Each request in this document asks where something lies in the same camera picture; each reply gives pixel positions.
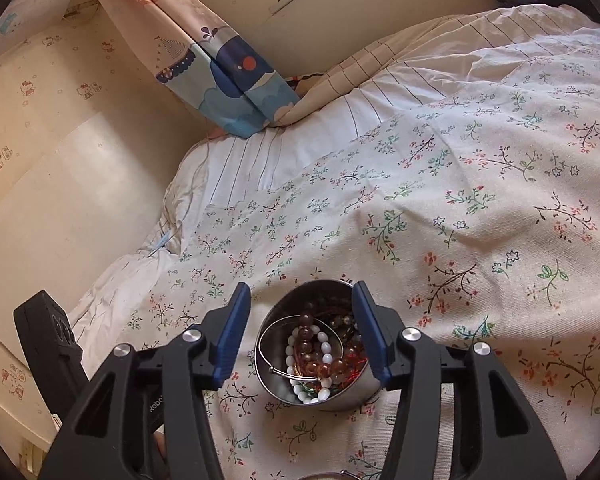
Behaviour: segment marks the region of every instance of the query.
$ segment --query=flower pattern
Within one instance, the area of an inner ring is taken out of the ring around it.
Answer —
[[[271,397],[255,373],[271,305],[318,278],[365,280],[378,303],[441,343],[488,341],[571,476],[582,469],[574,432],[600,442],[600,186],[588,184],[600,180],[600,54],[573,47],[359,132],[277,189],[208,206],[183,235],[179,261],[117,340],[164,344],[248,283],[235,373],[205,394],[228,480],[380,476],[397,392],[318,412]]]

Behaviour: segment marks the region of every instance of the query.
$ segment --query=wall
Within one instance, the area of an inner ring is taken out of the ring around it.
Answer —
[[[55,430],[13,309],[41,288],[67,309],[154,227],[204,123],[141,66],[103,12],[62,20],[0,57],[0,438]]]
[[[445,14],[472,14],[495,0],[201,0],[283,75],[323,71],[373,40]]]

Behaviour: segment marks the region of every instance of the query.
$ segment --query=floral duvet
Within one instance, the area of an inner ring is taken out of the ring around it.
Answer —
[[[600,447],[600,29],[412,108],[232,208],[209,206],[180,261],[117,338],[164,344],[247,282],[253,307],[234,374],[206,396],[229,480],[346,469],[377,479],[398,394],[347,413],[289,408],[260,386],[254,338],[299,283],[365,280],[438,342],[487,341],[575,478]],[[436,477],[446,478],[443,388]]]

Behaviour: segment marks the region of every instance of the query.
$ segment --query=metal bowl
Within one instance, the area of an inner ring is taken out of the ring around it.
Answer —
[[[273,306],[260,327],[254,352],[255,368],[264,389],[277,400],[292,406],[339,412],[360,406],[380,389],[380,383],[373,377],[368,363],[362,368],[358,378],[349,386],[329,399],[315,404],[303,404],[293,392],[289,379],[298,380],[299,378],[271,370],[272,367],[277,371],[286,370],[286,338],[294,326],[297,316],[312,314],[327,304],[350,307],[351,286],[336,280],[314,280],[303,283],[286,294]],[[337,338],[334,345],[330,336],[332,348],[339,348],[342,352],[342,342],[331,328],[329,331]]]

